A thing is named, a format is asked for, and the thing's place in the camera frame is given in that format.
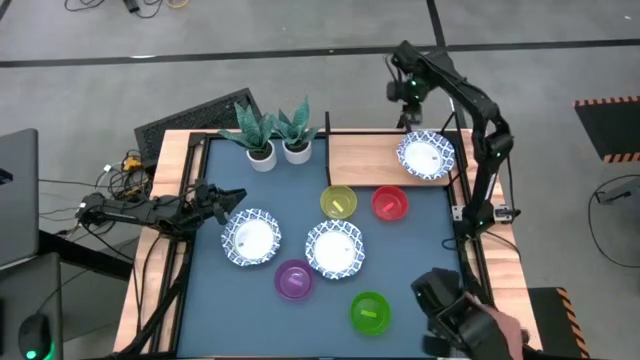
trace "blue patterned bowl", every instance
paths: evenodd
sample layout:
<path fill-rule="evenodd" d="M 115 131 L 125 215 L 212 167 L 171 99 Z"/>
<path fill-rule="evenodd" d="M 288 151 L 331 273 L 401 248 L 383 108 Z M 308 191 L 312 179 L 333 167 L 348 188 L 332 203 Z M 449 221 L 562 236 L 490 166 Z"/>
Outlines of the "blue patterned bowl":
<path fill-rule="evenodd" d="M 449 140 L 433 131 L 410 132 L 396 149 L 398 160 L 411 175 L 435 180 L 447 175 L 455 163 L 455 151 Z"/>
<path fill-rule="evenodd" d="M 222 248 L 240 266 L 271 260 L 280 248 L 280 227 L 268 212 L 247 209 L 235 214 L 222 232 Z"/>
<path fill-rule="evenodd" d="M 337 280 L 354 275 L 362 267 L 362 233 L 344 220 L 327 220 L 309 231 L 305 255 L 322 276 Z"/>

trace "potted plant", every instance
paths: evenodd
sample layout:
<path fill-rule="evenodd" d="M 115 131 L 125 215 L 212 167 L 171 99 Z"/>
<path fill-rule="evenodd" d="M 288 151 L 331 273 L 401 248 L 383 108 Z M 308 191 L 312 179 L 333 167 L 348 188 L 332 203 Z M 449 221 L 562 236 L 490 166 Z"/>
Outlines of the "potted plant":
<path fill-rule="evenodd" d="M 242 132 L 220 130 L 218 133 L 247 149 L 247 157 L 255 170 L 264 172 L 273 169 L 278 161 L 275 147 L 269 140 L 273 130 L 274 116 L 266 114 L 258 123 L 253 116 L 251 106 L 247 106 L 246 110 L 238 104 L 235 104 L 235 107 L 238 125 Z"/>
<path fill-rule="evenodd" d="M 292 164 L 302 164 L 311 158 L 311 140 L 318 133 L 317 128 L 307 130 L 309 122 L 309 100 L 305 97 L 293 115 L 293 121 L 280 110 L 276 120 L 276 132 L 282 136 L 284 157 Z"/>

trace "purple cup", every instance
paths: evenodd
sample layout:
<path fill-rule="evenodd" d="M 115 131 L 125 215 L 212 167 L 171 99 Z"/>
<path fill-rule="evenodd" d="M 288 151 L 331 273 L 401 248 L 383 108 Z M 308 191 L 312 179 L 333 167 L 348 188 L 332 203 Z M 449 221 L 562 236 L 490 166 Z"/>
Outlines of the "purple cup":
<path fill-rule="evenodd" d="M 313 270 L 306 261 L 287 260 L 276 270 L 276 291 L 287 300 L 304 300 L 313 288 Z"/>

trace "white flower pot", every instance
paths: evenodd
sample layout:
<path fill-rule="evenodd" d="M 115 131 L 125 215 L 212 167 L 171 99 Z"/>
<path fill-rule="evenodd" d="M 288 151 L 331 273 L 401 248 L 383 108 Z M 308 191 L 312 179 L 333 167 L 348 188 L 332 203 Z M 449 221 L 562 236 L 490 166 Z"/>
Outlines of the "white flower pot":
<path fill-rule="evenodd" d="M 285 146 L 286 143 L 282 142 L 282 148 L 284 149 L 284 157 L 292 164 L 304 164 L 311 158 L 311 143 L 309 142 L 307 147 L 300 152 L 293 152 Z"/>
<path fill-rule="evenodd" d="M 268 158 L 263 160 L 256 160 L 251 157 L 249 154 L 249 150 L 247 150 L 247 158 L 249 158 L 249 163 L 251 163 L 251 167 L 253 167 L 256 171 L 266 172 L 273 169 L 278 163 L 278 158 L 276 157 L 276 147 L 273 145 L 271 140 L 269 140 L 269 145 L 271 145 L 271 154 Z"/>

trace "computer mouse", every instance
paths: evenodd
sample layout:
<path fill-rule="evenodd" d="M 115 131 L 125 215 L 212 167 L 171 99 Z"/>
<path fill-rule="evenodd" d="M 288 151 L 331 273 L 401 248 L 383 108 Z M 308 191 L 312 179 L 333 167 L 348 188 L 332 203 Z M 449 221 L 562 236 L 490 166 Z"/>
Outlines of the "computer mouse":
<path fill-rule="evenodd" d="M 20 325 L 18 333 L 20 353 L 27 360 L 43 360 L 51 350 L 49 319 L 42 314 L 33 314 Z"/>

